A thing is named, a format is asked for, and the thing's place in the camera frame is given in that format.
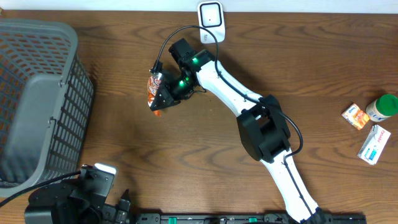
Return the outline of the green lid jar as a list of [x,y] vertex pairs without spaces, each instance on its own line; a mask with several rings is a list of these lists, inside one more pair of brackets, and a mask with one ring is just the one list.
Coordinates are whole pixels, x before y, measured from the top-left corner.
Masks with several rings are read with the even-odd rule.
[[371,121],[381,122],[397,114],[397,97],[385,94],[366,107],[366,114]]

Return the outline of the white blue medicine box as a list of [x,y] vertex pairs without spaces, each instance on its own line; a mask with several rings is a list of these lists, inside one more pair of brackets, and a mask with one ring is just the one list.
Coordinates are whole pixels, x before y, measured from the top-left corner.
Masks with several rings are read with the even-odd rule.
[[372,126],[369,135],[358,152],[358,157],[369,165],[376,165],[391,133],[380,125]]

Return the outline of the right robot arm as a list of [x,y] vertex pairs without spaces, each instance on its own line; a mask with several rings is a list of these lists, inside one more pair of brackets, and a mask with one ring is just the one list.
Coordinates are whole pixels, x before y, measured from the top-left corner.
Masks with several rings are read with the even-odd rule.
[[169,53],[180,70],[173,76],[156,60],[150,72],[155,87],[150,88],[152,111],[169,108],[191,97],[195,87],[210,91],[235,115],[241,143],[246,152],[269,171],[285,203],[287,214],[298,223],[325,223],[326,216],[309,194],[293,160],[289,143],[292,126],[297,125],[283,113],[278,100],[263,97],[232,77],[208,50],[197,52],[185,39],[172,44]]

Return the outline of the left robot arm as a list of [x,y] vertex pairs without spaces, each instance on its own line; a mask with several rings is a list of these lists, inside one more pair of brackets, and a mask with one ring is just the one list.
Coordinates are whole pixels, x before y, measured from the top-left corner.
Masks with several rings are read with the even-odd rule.
[[24,212],[28,224],[100,224],[134,223],[130,212],[129,191],[125,190],[118,204],[108,205],[106,198],[113,186],[117,170],[96,163],[84,165],[75,179],[43,186],[29,197]]

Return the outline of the small orange box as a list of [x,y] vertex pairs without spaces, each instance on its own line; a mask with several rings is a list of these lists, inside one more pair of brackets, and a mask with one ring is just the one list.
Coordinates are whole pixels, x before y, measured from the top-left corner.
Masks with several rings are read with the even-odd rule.
[[369,116],[355,103],[350,105],[341,115],[357,130],[363,129],[370,120]]

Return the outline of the red Top chocolate bar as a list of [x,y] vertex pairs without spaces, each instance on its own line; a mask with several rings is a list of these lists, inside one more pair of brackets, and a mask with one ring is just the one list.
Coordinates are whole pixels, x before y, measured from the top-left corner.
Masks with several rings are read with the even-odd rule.
[[149,107],[152,106],[155,96],[157,93],[157,90],[160,87],[160,84],[162,82],[162,74],[158,73],[157,75],[151,75],[149,77],[148,83],[147,83],[147,92],[148,92],[148,105]]

